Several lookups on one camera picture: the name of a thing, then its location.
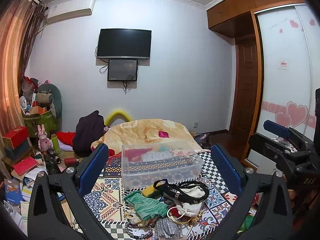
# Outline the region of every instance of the sticker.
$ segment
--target sticker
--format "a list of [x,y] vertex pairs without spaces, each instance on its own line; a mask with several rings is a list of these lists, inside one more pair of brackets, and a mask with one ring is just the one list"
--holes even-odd
[[285,61],[280,61],[277,64],[277,68],[279,69],[288,69],[288,63]]

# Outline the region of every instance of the green tumbler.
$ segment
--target green tumbler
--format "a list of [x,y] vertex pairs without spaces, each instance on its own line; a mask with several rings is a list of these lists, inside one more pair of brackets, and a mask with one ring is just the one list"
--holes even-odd
[[56,134],[52,134],[51,135],[51,140],[52,140],[54,152],[56,154],[60,155],[61,150],[60,150],[60,146],[59,146],[57,135]]

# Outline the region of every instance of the air conditioner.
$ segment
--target air conditioner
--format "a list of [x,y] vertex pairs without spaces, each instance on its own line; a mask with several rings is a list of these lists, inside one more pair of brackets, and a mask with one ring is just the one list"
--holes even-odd
[[47,23],[56,23],[71,18],[92,15],[95,0],[71,0],[50,7]]

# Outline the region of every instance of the television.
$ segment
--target television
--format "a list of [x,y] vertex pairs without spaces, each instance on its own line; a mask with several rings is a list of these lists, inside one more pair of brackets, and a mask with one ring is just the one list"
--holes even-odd
[[150,59],[151,31],[101,29],[97,58]]
[[137,75],[138,60],[109,60],[108,81],[137,81]]

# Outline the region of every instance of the black headband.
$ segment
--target black headband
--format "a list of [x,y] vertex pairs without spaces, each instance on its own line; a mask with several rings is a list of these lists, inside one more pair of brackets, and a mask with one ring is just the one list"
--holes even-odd
[[[199,186],[204,191],[204,196],[202,197],[191,197],[187,193],[183,192],[182,188],[193,188]],[[170,197],[173,197],[181,202],[189,204],[198,204],[207,199],[209,196],[209,189],[206,184],[199,181],[186,181],[178,185],[168,183],[167,179],[161,179],[154,182],[153,187],[161,192],[168,194]]]

